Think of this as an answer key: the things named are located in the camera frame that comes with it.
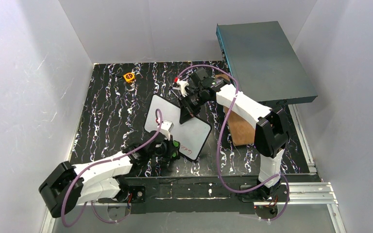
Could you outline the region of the green bone-shaped eraser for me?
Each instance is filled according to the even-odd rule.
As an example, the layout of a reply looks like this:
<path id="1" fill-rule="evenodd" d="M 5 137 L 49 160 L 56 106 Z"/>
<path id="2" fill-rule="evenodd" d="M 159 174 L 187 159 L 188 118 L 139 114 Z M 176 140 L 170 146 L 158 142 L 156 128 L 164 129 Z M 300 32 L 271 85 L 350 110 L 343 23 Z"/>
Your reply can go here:
<path id="1" fill-rule="evenodd" d="M 179 148 L 180 148 L 180 143 L 176 140 L 173 140 L 172 141 L 172 153 L 171 153 L 172 161 L 180 159 Z"/>

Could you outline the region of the small white whiteboard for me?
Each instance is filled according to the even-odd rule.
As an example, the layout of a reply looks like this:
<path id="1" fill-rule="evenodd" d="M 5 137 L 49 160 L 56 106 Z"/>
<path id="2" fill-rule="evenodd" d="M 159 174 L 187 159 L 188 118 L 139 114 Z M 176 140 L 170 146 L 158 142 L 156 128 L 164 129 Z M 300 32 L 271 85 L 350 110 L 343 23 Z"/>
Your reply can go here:
<path id="1" fill-rule="evenodd" d="M 153 95 L 144 123 L 144 130 L 149 133 L 157 129 L 156 109 L 161 110 L 164 120 L 173 123 L 170 133 L 174 140 L 180 142 L 180 153 L 189 160 L 197 160 L 211 132 L 210 124 L 196 117 L 180 124 L 180 107 L 159 95 Z"/>

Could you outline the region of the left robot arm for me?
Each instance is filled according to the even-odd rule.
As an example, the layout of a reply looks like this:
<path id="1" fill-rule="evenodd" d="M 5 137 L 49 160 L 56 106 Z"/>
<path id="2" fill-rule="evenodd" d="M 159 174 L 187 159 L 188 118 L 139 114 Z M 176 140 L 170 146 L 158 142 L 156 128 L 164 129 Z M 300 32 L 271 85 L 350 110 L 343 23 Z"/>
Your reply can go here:
<path id="1" fill-rule="evenodd" d="M 163 167 L 180 158 L 180 143 L 163 135 L 127 155 L 139 146 L 132 144 L 124 151 L 92 163 L 60 163 L 38 189 L 51 216 L 59 218 L 77 204 L 93 200 L 127 200 L 131 193 L 124 176 L 151 167 L 154 159 L 158 160 L 159 167 Z"/>

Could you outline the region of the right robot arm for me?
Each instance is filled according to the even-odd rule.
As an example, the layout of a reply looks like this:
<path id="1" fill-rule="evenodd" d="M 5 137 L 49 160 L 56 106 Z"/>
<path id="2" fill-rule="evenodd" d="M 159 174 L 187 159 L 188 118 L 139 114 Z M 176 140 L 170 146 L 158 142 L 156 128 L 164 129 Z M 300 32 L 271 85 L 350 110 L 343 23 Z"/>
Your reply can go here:
<path id="1" fill-rule="evenodd" d="M 280 167 L 282 157 L 290 139 L 287 116 L 283 110 L 274 110 L 246 96 L 239 89 L 238 81 L 229 73 L 225 78 L 213 78 L 205 70 L 206 65 L 194 65 L 195 71 L 190 75 L 194 84 L 191 87 L 181 71 L 174 79 L 174 86 L 180 90 L 180 124 L 196 117 L 201 106 L 209 101 L 228 108 L 221 129 L 224 130 L 231 112 L 248 122 L 255 130 L 254 146 L 260 153 L 260 172 L 257 184 L 245 190 L 230 188 L 218 172 L 221 184 L 237 194 L 252 193 L 261 199 L 275 195 L 282 178 Z"/>

